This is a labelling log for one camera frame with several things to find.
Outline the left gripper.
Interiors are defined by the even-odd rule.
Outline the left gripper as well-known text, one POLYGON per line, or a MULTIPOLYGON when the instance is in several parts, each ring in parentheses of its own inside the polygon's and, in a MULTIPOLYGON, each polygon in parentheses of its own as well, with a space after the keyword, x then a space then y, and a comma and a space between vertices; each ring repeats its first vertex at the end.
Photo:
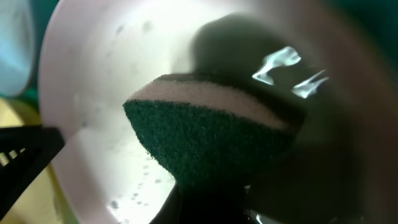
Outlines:
POLYGON ((64 145, 57 128, 38 125, 1 129, 1 154, 8 160, 1 165, 1 217, 64 145))

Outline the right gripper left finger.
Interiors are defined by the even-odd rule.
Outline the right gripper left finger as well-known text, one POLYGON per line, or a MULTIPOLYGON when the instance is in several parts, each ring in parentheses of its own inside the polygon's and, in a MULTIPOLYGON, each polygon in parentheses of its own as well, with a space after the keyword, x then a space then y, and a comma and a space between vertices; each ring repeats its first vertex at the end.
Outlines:
POLYGON ((178 224, 182 206, 179 187, 174 184, 166 201, 149 224, 178 224))

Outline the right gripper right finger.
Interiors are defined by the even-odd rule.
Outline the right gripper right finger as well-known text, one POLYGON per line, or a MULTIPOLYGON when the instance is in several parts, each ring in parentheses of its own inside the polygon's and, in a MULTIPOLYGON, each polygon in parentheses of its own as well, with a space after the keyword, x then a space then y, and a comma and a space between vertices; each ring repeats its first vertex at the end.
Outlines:
POLYGON ((249 193, 251 192, 251 184, 243 187, 243 212, 248 224, 279 224, 273 218, 267 217, 253 208, 249 201, 249 193))

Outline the green orange sponge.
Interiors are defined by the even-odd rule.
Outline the green orange sponge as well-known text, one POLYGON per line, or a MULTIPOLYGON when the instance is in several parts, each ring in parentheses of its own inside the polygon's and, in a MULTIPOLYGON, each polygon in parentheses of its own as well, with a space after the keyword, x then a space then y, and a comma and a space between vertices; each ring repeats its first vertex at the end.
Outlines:
POLYGON ((186 195, 248 184, 290 152, 305 120, 253 82, 194 73, 162 75, 123 108, 139 142, 186 195))

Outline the light blue plate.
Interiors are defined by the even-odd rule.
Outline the light blue plate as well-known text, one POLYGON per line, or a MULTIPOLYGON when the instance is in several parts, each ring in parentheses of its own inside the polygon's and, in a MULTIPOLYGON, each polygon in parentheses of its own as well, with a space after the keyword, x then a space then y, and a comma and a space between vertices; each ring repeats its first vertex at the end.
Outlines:
POLYGON ((35 31, 28 0, 1 0, 1 94, 20 95, 35 61, 35 31))

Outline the white plate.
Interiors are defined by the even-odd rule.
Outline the white plate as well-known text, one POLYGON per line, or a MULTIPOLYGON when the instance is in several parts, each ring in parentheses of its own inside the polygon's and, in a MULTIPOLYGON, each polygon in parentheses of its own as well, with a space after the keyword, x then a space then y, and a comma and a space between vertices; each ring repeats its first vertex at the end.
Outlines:
MULTIPOLYGON (((397 68, 325 1, 60 1, 39 68, 52 161, 80 223, 150 223, 177 184, 123 105, 162 75, 253 82, 305 113, 290 152, 250 177, 279 223, 397 222, 397 68)), ((243 187, 181 193, 179 223, 246 223, 243 187)))

